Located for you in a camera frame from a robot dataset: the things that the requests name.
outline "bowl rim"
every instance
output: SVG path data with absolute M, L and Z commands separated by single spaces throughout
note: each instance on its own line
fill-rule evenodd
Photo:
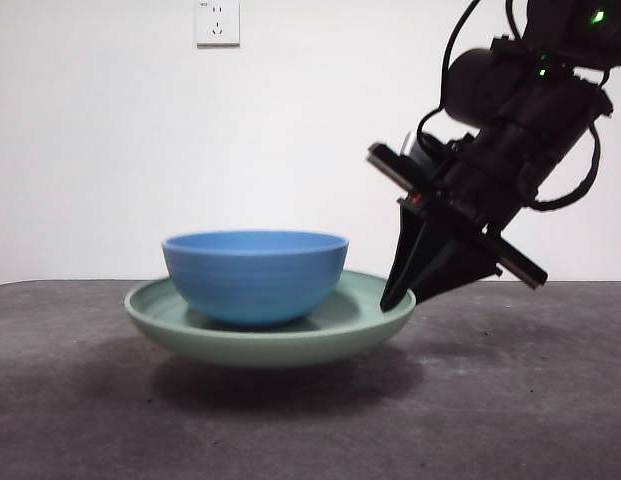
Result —
M 214 248 L 200 248 L 200 247 L 184 247 L 182 245 L 175 245 L 175 240 L 187 238 L 187 237 L 196 237 L 202 235 L 223 235 L 223 234 L 242 234 L 242 233 L 298 233 L 303 235 L 313 235 L 313 236 L 322 236 L 322 237 L 330 237 L 334 240 L 334 244 L 325 245 L 321 247 L 312 247 L 312 248 L 296 248 L 289 250 L 217 250 Z M 347 248 L 350 244 L 350 241 L 341 235 L 335 235 L 333 233 L 319 232 L 319 231 L 310 231 L 310 230 L 286 230 L 286 229 L 239 229 L 239 230 L 208 230 L 208 231 L 199 231 L 199 232 L 191 232 L 191 233 L 183 233 L 178 235 L 173 235 L 171 237 L 166 238 L 161 242 L 161 247 L 164 250 L 180 252 L 180 253 L 194 253 L 198 255 L 214 255 L 214 256 L 225 256 L 225 257 L 242 257 L 242 256 L 285 256 L 285 255 L 299 255 L 299 254 L 312 254 L 312 253 L 321 253 L 321 252 L 329 252 L 332 250 L 338 250 L 341 248 Z

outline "black cable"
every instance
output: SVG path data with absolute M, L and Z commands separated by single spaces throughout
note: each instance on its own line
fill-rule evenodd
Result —
M 519 44 L 519 46 L 521 46 L 523 50 L 525 50 L 526 52 L 529 52 L 530 49 L 528 48 L 526 43 L 523 41 L 523 38 L 521 37 L 521 33 L 519 32 L 519 29 L 517 28 L 517 22 L 514 19 L 514 13 L 512 11 L 513 3 L 514 3 L 513 0 L 506 0 L 506 16 L 508 17 L 508 24 L 510 24 L 510 30 L 512 30 L 512 35 L 514 36 L 515 41 Z
M 581 200 L 590 191 L 592 185 L 594 185 L 595 179 L 597 178 L 597 173 L 599 172 L 599 160 L 601 159 L 601 139 L 599 138 L 599 133 L 597 132 L 596 127 L 594 126 L 594 121 L 590 123 L 589 129 L 590 133 L 592 133 L 592 137 L 594 138 L 594 153 L 592 154 L 592 164 L 590 166 L 590 171 L 588 172 L 588 175 L 586 175 L 586 178 L 583 179 L 583 181 L 579 184 L 577 188 L 575 188 L 567 195 L 556 200 L 531 200 L 527 202 L 528 207 L 532 208 L 533 210 L 537 210 L 538 212 L 558 210 Z
M 599 83 L 599 89 L 603 88 L 603 86 L 608 83 L 608 80 L 610 80 L 610 70 L 606 70 L 605 72 L 603 72 L 603 78 L 601 79 L 601 83 Z
M 472 2 L 470 2 L 470 5 L 468 5 L 465 12 L 463 12 L 463 15 L 461 15 L 461 18 L 455 25 L 454 30 L 452 30 L 452 33 L 450 34 L 450 38 L 448 39 L 446 51 L 445 51 L 445 54 L 443 55 L 443 65 L 441 67 L 441 96 L 439 99 L 439 106 L 435 108 L 434 110 L 432 110 L 430 113 L 426 114 L 421 119 L 421 121 L 419 122 L 419 126 L 417 127 L 417 142 L 419 143 L 419 146 L 425 152 L 428 152 L 428 147 L 423 141 L 423 126 L 426 124 L 426 122 L 430 118 L 432 118 L 433 116 L 435 116 L 437 113 L 441 112 L 445 108 L 446 96 L 448 93 L 448 70 L 450 68 L 450 57 L 452 56 L 452 49 L 457 40 L 457 37 L 459 36 L 459 32 L 463 28 L 463 25 L 466 23 L 466 21 L 468 20 L 468 17 L 470 17 L 470 15 L 472 14 L 472 12 L 477 7 L 480 1 L 481 0 L 472 0 Z

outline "table surface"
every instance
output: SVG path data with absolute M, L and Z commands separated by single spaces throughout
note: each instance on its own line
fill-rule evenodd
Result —
M 477 283 L 277 371 L 150 343 L 135 283 L 0 286 L 0 480 L 621 479 L 621 283 Z

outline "green plate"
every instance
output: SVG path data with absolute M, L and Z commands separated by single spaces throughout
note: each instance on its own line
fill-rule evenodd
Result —
M 188 307 L 168 278 L 140 285 L 125 298 L 139 330 L 153 342 L 202 362 L 283 368 L 332 362 L 377 346 L 405 325 L 415 306 L 408 291 L 382 313 L 386 280 L 344 271 L 332 295 L 315 311 L 260 331 L 236 329 Z

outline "electrical outlet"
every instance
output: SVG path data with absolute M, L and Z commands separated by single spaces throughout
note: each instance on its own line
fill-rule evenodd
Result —
M 197 46 L 239 45 L 239 0 L 198 0 Z

